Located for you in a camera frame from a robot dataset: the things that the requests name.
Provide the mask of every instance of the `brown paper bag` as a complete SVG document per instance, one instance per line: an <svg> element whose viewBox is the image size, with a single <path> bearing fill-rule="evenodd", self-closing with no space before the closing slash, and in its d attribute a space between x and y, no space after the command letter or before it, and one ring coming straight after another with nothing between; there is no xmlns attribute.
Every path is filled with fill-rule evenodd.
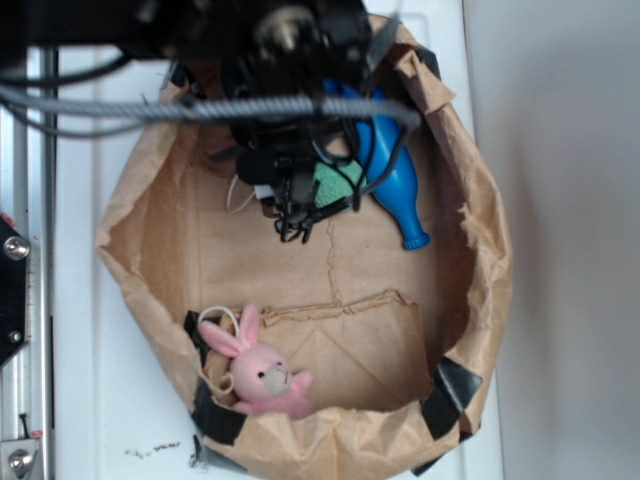
<svg viewBox="0 0 640 480"><path fill-rule="evenodd" d="M388 478L420 473L479 428L511 244L493 177L416 48L401 27L380 82L426 120L408 143L425 248L402 249L395 221L368 197L359 213L318 224L307 245L280 243L257 202L230 214L233 165L207 155L225 127L152 125L131 155L97 246L215 462L274 480ZM213 93L215 69L193 70ZM170 86L162 99L181 94ZM189 310L248 302L265 308L261 341L316 374L317 413L291 421L227 408L226 359L209 352L203 365L183 323Z"/></svg>

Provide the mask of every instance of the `green sponge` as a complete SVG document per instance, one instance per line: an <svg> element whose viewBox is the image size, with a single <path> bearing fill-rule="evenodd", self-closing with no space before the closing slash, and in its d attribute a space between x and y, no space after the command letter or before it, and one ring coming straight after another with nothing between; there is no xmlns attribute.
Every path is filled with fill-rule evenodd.
<svg viewBox="0 0 640 480"><path fill-rule="evenodd" d="M362 167L355 160L344 167L338 167L338 169L351 179L354 185L362 176ZM353 195L351 185L338 172L322 162L316 163L314 177L320 182L316 193L316 207L318 208L326 207L336 200ZM360 187L365 184L366 181L362 179Z"/></svg>

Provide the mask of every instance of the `blue toy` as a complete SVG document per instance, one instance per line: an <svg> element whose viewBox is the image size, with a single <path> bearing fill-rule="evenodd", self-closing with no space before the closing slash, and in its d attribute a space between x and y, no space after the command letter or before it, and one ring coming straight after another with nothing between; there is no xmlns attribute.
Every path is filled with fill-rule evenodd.
<svg viewBox="0 0 640 480"><path fill-rule="evenodd" d="M360 98L360 94L344 84L325 82L329 93L338 93L345 98ZM372 98L386 100L384 91L377 88ZM365 170L367 182L373 183L386 170L394 143L400 135L398 124L393 118L376 116L372 119L373 131L367 122L356 122L360 137L360 149L357 159ZM374 141L373 155L369 165L369 150ZM431 238L422 230L416 213L418 199L418 180L413 162L406 147L402 147L391 175L373 192L375 199L393 215L404 235L403 246L407 250L415 250L427 245Z"/></svg>

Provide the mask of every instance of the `gray wall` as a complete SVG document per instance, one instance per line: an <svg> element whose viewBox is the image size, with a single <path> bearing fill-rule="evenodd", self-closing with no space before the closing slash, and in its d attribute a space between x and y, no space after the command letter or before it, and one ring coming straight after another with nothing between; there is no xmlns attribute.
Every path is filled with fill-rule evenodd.
<svg viewBox="0 0 640 480"><path fill-rule="evenodd" d="M477 142L515 293L505 477L640 475L640 2L466 0Z"/></svg>

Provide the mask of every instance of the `plush toy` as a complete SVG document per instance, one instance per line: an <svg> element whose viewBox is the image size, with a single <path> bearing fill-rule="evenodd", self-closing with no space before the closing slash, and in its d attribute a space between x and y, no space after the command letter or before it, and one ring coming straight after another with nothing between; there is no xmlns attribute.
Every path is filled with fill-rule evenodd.
<svg viewBox="0 0 640 480"><path fill-rule="evenodd" d="M225 311L234 323L236 336L212 322L201 321L212 310ZM313 383L311 372L291 373L284 357L275 348L258 342L260 313L247 305L242 311L240 325L225 307L211 307L200 314L198 332L202 339L218 353L232 358L229 372L234 391L240 401L233 409L248 415L283 412L294 419L313 413L305 395Z"/></svg>

